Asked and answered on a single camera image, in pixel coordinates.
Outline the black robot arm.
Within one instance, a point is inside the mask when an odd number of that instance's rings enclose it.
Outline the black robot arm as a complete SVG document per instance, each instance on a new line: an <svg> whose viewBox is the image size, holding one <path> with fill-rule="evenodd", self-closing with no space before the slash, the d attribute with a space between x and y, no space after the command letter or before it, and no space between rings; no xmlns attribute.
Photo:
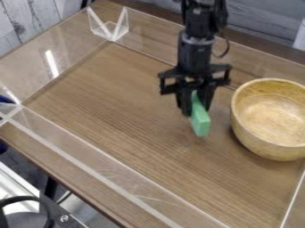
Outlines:
<svg viewBox="0 0 305 228"><path fill-rule="evenodd" d="M196 94L202 107L209 110L215 88L230 84L233 66L211 63L215 35L227 25L226 0L180 0L180 15L178 63L158 73L159 93L175 94L180 112L190 116L191 96Z"/></svg>

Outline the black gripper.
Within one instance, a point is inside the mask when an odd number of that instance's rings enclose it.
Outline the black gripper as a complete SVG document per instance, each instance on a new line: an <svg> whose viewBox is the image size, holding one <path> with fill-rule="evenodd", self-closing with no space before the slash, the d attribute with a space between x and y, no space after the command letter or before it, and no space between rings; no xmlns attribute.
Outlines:
<svg viewBox="0 0 305 228"><path fill-rule="evenodd" d="M211 63L213 44L214 37L190 37L180 31L178 63L172 69L158 73L159 93L176 95L176 104L186 117L191 115L191 89L198 89L202 107L209 110L217 86L230 83L233 66Z"/></svg>

